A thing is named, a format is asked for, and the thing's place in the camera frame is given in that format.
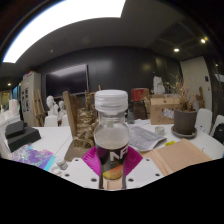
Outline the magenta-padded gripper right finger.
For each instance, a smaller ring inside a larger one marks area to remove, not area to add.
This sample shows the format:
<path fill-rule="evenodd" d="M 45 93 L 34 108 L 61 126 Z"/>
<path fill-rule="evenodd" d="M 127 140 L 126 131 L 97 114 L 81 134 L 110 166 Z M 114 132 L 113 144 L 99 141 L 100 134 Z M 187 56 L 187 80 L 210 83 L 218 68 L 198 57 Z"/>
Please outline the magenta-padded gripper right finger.
<path fill-rule="evenodd" d="M 164 175 L 151 158 L 143 158 L 132 147 L 123 164 L 123 188 L 134 189 L 163 178 Z"/>

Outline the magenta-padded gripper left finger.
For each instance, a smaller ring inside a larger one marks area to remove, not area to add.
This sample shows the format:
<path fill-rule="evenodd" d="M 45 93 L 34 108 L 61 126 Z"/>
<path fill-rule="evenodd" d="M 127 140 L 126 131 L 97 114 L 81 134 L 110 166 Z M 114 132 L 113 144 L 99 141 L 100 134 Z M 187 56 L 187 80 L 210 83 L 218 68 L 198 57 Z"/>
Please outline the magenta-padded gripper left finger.
<path fill-rule="evenodd" d="M 84 188 L 98 189 L 101 163 L 96 148 L 91 148 L 82 158 L 74 158 L 63 172 L 62 177 Z"/>

